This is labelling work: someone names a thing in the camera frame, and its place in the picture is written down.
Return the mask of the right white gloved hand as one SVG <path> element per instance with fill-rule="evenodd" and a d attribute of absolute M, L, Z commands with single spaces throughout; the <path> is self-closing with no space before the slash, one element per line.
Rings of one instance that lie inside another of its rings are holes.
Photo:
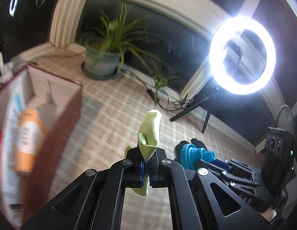
<path fill-rule="evenodd" d="M 268 222 L 271 222 L 277 216 L 277 211 L 273 208 L 268 208 L 266 211 L 260 213 L 260 215 Z"/>

